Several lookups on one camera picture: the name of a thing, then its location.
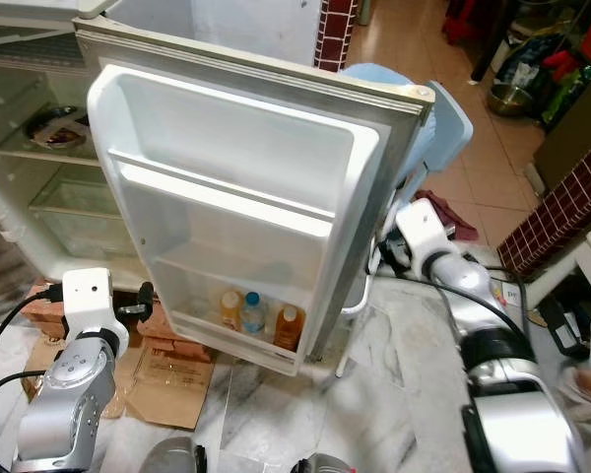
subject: red cloth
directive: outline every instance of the red cloth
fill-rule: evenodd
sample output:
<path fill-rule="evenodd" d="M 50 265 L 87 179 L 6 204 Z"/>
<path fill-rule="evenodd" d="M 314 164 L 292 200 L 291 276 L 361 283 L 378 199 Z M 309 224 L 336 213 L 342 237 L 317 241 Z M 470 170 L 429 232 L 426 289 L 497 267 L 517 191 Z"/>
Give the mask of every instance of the red cloth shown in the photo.
<path fill-rule="evenodd" d="M 417 199 L 428 199 L 437 214 L 437 218 L 446 227 L 448 225 L 455 225 L 455 239 L 464 239 L 466 241 L 475 241 L 479 239 L 480 234 L 477 229 L 470 224 L 467 224 L 462 217 L 457 215 L 453 209 L 449 207 L 446 200 L 438 197 L 431 190 L 419 190 L 416 192 Z"/>

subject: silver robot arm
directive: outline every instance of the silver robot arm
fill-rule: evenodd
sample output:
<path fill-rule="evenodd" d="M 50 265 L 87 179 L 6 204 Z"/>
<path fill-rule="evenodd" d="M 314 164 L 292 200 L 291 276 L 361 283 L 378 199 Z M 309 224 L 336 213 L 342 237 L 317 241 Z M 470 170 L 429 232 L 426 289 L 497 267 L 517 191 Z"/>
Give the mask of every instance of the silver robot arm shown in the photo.
<path fill-rule="evenodd" d="M 483 266 L 447 240 L 426 199 L 397 214 L 412 271 L 462 290 L 501 312 Z M 525 337 L 493 311 L 443 291 L 468 377 L 471 403 L 462 408 L 465 441 L 476 473 L 584 473 L 582 447 L 550 390 Z"/>
<path fill-rule="evenodd" d="M 115 359 L 129 334 L 114 316 L 109 271 L 68 271 L 63 295 L 68 346 L 20 423 L 12 472 L 88 470 L 100 412 L 114 395 Z"/>

